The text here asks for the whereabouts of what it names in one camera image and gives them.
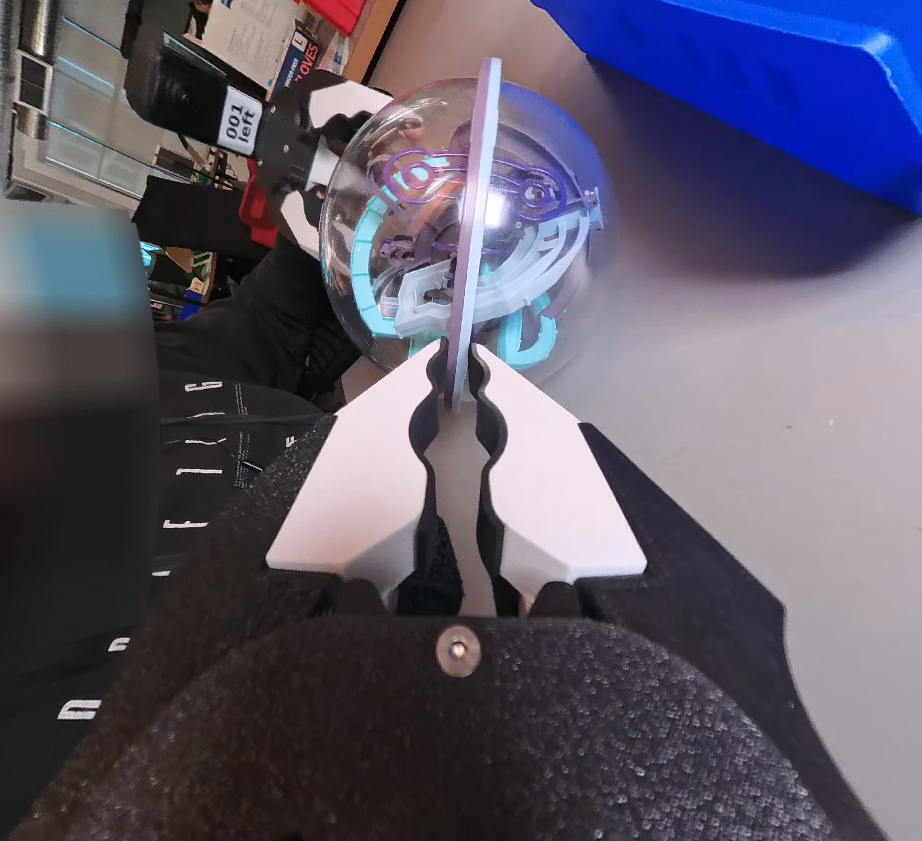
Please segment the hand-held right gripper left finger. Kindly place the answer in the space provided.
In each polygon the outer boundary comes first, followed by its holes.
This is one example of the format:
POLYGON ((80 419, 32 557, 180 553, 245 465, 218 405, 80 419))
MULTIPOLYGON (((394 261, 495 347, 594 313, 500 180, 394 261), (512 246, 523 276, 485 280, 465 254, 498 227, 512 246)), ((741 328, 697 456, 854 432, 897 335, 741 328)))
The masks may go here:
POLYGON ((373 584, 384 605, 432 561, 443 341, 432 341, 337 413, 270 546, 274 570, 373 584))

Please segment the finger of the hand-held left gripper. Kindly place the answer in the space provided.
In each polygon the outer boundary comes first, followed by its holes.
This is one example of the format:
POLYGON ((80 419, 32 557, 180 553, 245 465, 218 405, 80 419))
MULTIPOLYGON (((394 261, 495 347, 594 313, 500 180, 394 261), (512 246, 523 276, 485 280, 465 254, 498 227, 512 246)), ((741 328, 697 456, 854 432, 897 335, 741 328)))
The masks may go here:
POLYGON ((314 87, 308 98, 311 132, 357 132, 394 98, 350 80, 314 87))
POLYGON ((284 220, 281 232, 314 259, 321 258, 319 224, 326 194, 326 188, 293 191, 284 198, 280 207, 284 220))

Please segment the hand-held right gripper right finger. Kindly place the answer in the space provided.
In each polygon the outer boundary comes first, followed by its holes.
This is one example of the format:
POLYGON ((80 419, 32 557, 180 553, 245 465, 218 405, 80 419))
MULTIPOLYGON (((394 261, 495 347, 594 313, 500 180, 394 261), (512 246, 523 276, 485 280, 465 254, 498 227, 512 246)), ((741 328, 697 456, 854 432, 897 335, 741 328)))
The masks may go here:
POLYGON ((490 350, 469 350, 476 435, 487 455, 477 519, 495 601, 536 601, 549 583, 637 577, 647 558, 584 425, 490 350))

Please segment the clear plastic maze ball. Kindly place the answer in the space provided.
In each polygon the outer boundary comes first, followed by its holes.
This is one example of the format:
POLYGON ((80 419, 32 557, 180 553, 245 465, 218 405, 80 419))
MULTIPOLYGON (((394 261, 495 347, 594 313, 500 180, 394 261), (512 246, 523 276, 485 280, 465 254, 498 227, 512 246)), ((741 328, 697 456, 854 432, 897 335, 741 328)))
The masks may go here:
MULTIPOLYGON (((326 184, 318 246, 328 297, 360 357, 382 372, 450 334, 477 85, 452 78, 392 99, 326 184)), ((506 81, 487 184, 471 341, 540 384, 592 334, 614 189, 579 126, 506 81)))

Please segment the person's left forearm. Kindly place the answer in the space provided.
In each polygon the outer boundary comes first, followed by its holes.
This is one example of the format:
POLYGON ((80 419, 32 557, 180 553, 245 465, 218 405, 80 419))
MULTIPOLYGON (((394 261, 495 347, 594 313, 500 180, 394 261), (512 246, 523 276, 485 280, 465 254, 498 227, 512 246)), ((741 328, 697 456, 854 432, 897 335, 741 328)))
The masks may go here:
POLYGON ((231 296, 154 324, 158 369, 307 398, 360 358, 333 311, 319 261, 280 236, 231 296))

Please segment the red plastic object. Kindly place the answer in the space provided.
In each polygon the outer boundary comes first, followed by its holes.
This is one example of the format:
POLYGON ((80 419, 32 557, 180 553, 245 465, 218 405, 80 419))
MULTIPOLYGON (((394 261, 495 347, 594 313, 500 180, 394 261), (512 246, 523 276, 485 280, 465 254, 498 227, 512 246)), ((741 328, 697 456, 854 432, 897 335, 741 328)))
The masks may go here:
POLYGON ((257 174, 257 162, 247 160, 249 177, 243 190, 243 200, 239 209, 240 220, 249 228, 251 240, 263 248, 274 248, 279 235, 267 206, 267 199, 261 189, 257 174))

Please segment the disposable glove box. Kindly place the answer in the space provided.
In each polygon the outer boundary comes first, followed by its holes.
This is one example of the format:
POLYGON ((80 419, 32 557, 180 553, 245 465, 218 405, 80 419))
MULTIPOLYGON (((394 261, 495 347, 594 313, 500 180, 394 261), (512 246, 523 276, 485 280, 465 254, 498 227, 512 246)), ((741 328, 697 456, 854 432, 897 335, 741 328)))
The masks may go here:
POLYGON ((294 26, 281 54, 277 69, 267 87, 267 100, 306 77, 316 66, 319 43, 299 21, 294 26))

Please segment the white posted paper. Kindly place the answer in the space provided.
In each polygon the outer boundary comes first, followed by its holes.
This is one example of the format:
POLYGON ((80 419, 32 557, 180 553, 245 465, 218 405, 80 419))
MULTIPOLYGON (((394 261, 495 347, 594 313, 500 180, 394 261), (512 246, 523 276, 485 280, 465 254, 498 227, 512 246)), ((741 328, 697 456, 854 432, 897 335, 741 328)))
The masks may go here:
POLYGON ((268 91, 302 18, 292 0, 213 0, 201 44, 268 91))

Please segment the person's black printed hoodie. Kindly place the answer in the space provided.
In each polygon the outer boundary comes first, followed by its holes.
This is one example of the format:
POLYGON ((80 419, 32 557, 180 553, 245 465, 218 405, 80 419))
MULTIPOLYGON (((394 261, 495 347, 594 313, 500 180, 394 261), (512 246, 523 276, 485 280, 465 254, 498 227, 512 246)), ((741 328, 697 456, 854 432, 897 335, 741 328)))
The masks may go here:
POLYGON ((322 412, 277 389, 175 371, 118 396, 2 415, 2 721, 104 668, 228 501, 322 412))

